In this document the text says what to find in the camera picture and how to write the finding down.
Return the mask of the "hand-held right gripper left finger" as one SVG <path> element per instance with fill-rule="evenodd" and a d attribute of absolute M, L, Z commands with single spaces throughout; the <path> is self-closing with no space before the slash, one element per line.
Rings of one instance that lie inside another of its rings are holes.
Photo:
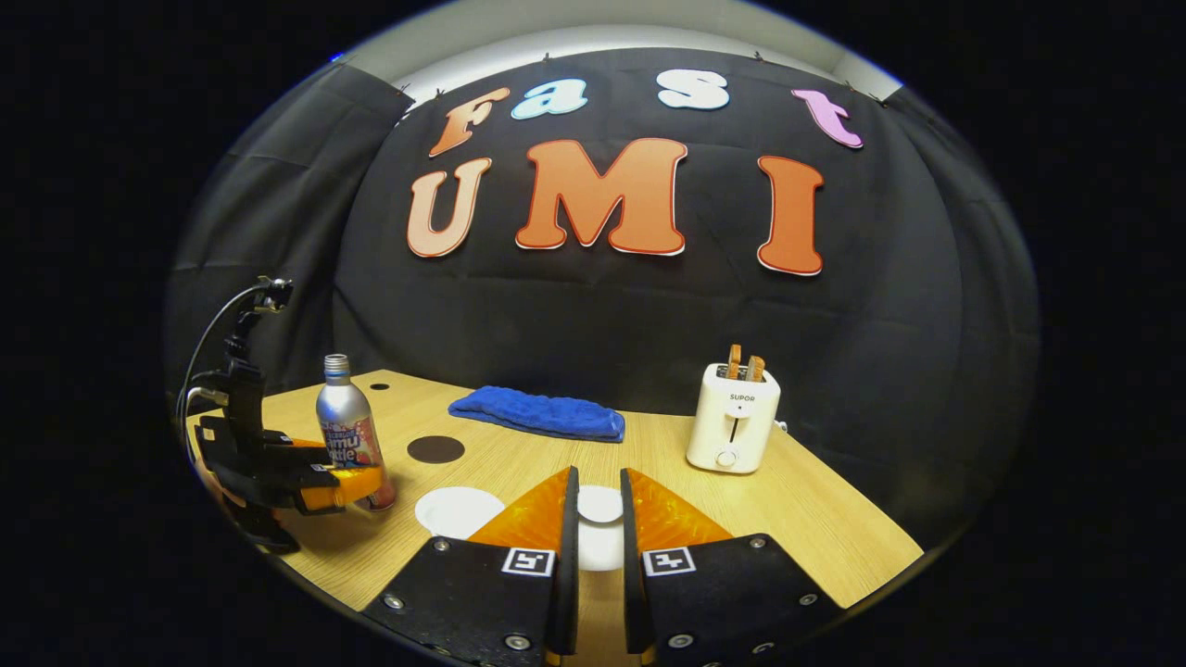
<path fill-rule="evenodd" d="M 429 535 L 364 617 L 446 667 L 560 667 L 576 646 L 578 495 L 567 466 L 474 536 Z"/>

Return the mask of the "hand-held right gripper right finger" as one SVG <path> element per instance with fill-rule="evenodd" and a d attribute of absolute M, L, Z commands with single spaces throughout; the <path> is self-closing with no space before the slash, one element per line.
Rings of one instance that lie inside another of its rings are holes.
<path fill-rule="evenodd" d="M 844 610 L 766 533 L 731 535 L 625 468 L 625 637 L 640 667 L 792 667 Z"/>

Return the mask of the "silver water bottle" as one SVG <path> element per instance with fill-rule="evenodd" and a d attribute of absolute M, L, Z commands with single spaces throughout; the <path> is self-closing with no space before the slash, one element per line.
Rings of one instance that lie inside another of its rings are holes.
<path fill-rule="evenodd" d="M 397 502 L 397 490 L 385 471 L 372 406 L 352 383 L 347 355 L 330 354 L 323 358 L 323 376 L 325 385 L 317 398 L 315 413 L 331 460 L 347 472 L 377 474 L 377 488 L 355 503 L 362 510 L 389 510 Z"/>

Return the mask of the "dark round coaster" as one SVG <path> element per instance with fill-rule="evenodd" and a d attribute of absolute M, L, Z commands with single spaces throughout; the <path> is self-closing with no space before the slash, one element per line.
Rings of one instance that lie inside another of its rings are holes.
<path fill-rule="evenodd" d="M 426 464 L 444 464 L 461 459 L 466 447 L 453 436 L 419 436 L 407 444 L 407 453 Z"/>

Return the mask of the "white teacup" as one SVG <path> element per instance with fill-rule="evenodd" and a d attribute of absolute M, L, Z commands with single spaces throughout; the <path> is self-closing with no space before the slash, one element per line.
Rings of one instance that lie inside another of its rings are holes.
<path fill-rule="evenodd" d="M 470 539 L 506 506 L 493 494 L 468 485 L 436 488 L 419 498 L 414 514 L 417 523 L 433 536 Z"/>

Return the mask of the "white toaster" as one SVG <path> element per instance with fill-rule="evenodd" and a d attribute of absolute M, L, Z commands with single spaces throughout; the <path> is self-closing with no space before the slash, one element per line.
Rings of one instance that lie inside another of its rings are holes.
<path fill-rule="evenodd" d="M 710 364 L 700 377 L 686 460 L 708 472 L 753 474 L 774 430 L 782 388 L 766 368 L 761 383 L 747 383 L 746 366 L 737 380 L 725 371 L 727 364 Z"/>

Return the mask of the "blue towel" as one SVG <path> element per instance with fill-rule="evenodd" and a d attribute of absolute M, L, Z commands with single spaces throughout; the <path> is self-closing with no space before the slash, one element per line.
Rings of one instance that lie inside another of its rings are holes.
<path fill-rule="evenodd" d="M 533 396 L 499 385 L 484 385 L 448 406 L 448 414 L 525 434 L 580 442 L 621 443 L 625 418 L 584 398 Z"/>

